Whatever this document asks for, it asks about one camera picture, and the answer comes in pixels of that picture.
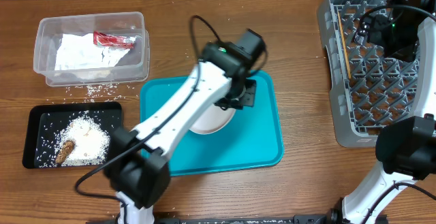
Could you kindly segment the wooden chopstick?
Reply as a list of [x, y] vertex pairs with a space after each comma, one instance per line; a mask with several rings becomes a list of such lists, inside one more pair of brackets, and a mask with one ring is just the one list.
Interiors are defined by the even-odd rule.
[[338, 24], [339, 24], [339, 33], [340, 33], [340, 38], [341, 38], [341, 45], [343, 47], [345, 69], [347, 71], [347, 77], [350, 80], [352, 78], [352, 75], [351, 75], [350, 66], [349, 66], [349, 59], [348, 59], [348, 55], [347, 55], [347, 48], [346, 48], [347, 46], [345, 44], [343, 25], [341, 22], [341, 14], [340, 14], [339, 10], [337, 10], [337, 18], [338, 18]]

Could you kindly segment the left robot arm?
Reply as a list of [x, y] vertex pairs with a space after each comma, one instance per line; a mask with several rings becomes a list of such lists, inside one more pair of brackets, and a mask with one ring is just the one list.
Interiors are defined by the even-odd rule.
[[151, 117], [111, 136], [104, 175], [116, 191], [118, 223], [153, 223], [153, 205], [170, 183], [169, 161], [191, 128], [212, 133], [237, 110], [254, 104], [252, 67], [266, 54], [262, 37], [251, 29], [235, 43], [205, 45], [182, 86]]

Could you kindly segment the red sauce packet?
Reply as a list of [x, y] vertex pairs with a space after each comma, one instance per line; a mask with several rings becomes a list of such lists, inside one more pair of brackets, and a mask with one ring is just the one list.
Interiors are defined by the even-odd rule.
[[105, 46], [112, 48], [132, 49], [136, 42], [136, 37], [125, 37], [108, 35], [98, 31], [93, 32], [93, 43], [96, 46]]

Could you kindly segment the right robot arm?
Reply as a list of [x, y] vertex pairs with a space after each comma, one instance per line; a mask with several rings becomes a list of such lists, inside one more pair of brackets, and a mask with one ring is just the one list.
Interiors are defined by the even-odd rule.
[[386, 223], [383, 209], [435, 173], [435, 0], [325, 0], [337, 141], [375, 148], [364, 180], [325, 223]]

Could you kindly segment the white round plate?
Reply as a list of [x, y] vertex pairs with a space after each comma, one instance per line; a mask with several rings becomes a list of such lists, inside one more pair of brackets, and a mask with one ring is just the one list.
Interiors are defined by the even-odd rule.
[[234, 108], [223, 110], [218, 106], [212, 105], [191, 126], [190, 130], [201, 135], [217, 132], [232, 120], [235, 113], [236, 110]]

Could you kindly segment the brown food scrap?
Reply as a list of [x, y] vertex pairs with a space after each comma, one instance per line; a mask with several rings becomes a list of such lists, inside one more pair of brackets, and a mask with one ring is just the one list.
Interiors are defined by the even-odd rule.
[[61, 165], [67, 157], [72, 153], [76, 146], [75, 141], [68, 140], [64, 143], [59, 153], [57, 154], [57, 158], [55, 159], [55, 163]]

